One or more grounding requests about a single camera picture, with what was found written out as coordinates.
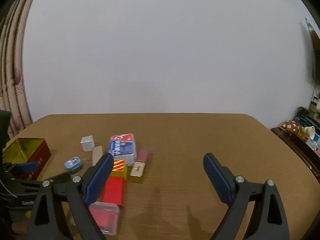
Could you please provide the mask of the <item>dark pink small box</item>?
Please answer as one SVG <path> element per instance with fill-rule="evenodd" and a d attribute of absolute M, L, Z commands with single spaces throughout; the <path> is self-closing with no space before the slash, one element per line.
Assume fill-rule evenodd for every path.
<path fill-rule="evenodd" d="M 139 154 L 137 155 L 137 162 L 146 163 L 148 159 L 148 151 L 147 150 L 140 150 Z"/>

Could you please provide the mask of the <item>gold rectangular box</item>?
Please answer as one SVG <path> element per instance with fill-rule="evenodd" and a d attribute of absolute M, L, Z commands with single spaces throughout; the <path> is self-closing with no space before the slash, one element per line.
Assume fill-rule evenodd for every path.
<path fill-rule="evenodd" d="M 130 172 L 130 181 L 134 183 L 142 183 L 144 180 L 145 162 L 136 161 Z"/>

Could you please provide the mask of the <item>dark wooden side cabinet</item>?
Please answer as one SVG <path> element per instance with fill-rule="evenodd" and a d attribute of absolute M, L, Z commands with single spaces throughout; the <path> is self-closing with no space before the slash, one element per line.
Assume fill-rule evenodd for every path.
<path fill-rule="evenodd" d="M 295 134 L 287 133 L 279 127 L 272 128 L 271 131 L 302 159 L 319 180 L 319 156 L 317 153 Z"/>

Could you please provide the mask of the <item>red gold toffee tin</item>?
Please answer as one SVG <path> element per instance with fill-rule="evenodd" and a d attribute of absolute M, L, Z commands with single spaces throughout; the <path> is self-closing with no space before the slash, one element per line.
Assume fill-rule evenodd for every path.
<path fill-rule="evenodd" d="M 51 152 L 43 138 L 17 138 L 3 151 L 3 163 L 37 163 L 37 169 L 23 173 L 20 177 L 37 180 Z"/>

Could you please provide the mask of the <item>white zigzag cube box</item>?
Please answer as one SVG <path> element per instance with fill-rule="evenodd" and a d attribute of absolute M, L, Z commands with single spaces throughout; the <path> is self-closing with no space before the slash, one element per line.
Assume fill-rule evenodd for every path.
<path fill-rule="evenodd" d="M 80 140 L 80 144 L 84 152 L 90 152 L 95 147 L 94 139 L 92 135 L 82 137 Z"/>

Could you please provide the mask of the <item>small blue oval tin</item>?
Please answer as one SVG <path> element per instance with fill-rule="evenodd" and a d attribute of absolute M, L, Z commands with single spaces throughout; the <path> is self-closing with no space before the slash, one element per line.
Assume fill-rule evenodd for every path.
<path fill-rule="evenodd" d="M 73 158 L 67 160 L 64 163 L 64 166 L 69 173 L 76 173 L 76 172 L 80 171 L 83 167 L 82 161 L 80 160 L 79 157 L 73 157 Z"/>

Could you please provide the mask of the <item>silver ribbed lighter case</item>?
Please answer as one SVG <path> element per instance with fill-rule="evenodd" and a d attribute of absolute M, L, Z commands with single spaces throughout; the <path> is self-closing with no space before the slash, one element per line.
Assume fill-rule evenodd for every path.
<path fill-rule="evenodd" d="M 103 156 L 103 147 L 102 146 L 96 146 L 93 148 L 92 151 L 92 165 L 95 166 L 99 159 Z"/>

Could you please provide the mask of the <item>blue red plastic card box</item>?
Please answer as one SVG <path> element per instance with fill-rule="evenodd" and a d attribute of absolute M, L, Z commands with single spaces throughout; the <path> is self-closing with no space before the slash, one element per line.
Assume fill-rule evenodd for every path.
<path fill-rule="evenodd" d="M 114 160 L 124 160 L 126 166 L 131 167 L 137 159 L 135 137 L 132 133 L 119 134 L 110 137 L 108 153 Z"/>

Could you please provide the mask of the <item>white paper cup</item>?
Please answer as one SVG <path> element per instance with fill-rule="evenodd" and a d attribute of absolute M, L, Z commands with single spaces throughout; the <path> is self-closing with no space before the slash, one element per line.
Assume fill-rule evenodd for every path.
<path fill-rule="evenodd" d="M 303 127 L 302 132 L 306 134 L 311 140 L 314 139 L 316 130 L 314 126 L 309 126 L 309 127 Z"/>

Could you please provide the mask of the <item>clear case red insert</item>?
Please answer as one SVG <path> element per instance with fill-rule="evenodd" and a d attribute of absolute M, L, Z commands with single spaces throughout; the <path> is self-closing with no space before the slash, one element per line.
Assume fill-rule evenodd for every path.
<path fill-rule="evenodd" d="M 89 211 L 104 235 L 117 234 L 119 206 L 112 203 L 95 202 L 89 206 Z"/>

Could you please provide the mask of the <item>yellow red striped box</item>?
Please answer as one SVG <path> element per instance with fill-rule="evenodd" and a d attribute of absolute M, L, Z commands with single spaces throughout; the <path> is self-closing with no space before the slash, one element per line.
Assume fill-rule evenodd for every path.
<path fill-rule="evenodd" d="M 123 178 L 127 180 L 127 165 L 125 160 L 114 160 L 110 177 Z"/>

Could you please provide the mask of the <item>brown floral pouch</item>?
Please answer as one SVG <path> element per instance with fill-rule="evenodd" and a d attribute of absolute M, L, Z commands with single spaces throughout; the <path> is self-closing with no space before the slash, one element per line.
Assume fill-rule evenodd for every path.
<path fill-rule="evenodd" d="M 279 125 L 279 128 L 288 133 L 297 133 L 303 128 L 303 126 L 296 121 L 287 120 Z"/>

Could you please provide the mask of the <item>red rectangular box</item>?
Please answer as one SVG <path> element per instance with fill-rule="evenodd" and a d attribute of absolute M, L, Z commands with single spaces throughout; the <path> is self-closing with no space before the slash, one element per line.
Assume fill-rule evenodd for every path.
<path fill-rule="evenodd" d="M 103 202 L 117 205 L 123 208 L 124 202 L 124 178 L 109 177 L 106 181 L 103 194 Z"/>

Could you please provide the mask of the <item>beige patterned curtain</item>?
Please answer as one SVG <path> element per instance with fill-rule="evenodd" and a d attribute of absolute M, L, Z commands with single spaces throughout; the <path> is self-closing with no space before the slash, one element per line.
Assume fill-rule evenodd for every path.
<path fill-rule="evenodd" d="M 23 77 L 23 41 L 33 0 L 8 0 L 1 15 L 1 110 L 12 113 L 13 138 L 33 123 Z"/>

